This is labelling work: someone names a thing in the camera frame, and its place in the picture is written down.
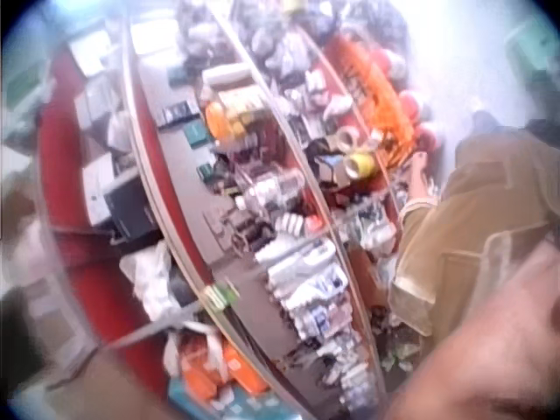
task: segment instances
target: hand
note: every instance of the hand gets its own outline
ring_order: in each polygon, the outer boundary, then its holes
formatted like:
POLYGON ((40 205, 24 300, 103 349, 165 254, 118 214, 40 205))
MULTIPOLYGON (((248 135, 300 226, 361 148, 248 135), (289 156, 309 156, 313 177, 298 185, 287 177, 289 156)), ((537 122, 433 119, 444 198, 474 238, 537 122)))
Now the hand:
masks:
POLYGON ((412 173, 423 173, 428 166, 428 153, 425 151, 417 151, 412 155, 410 169, 412 173))

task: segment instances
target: white floor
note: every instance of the white floor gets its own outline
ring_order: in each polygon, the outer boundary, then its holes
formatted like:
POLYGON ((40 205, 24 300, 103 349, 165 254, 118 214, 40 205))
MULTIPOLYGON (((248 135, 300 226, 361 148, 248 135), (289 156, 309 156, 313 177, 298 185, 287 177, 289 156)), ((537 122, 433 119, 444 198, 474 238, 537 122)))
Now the white floor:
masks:
POLYGON ((429 98, 445 145, 439 177, 454 167, 457 143, 471 129, 477 95, 504 125, 538 116, 506 58, 507 35, 535 11, 529 0, 392 0, 409 26, 412 87, 429 98))

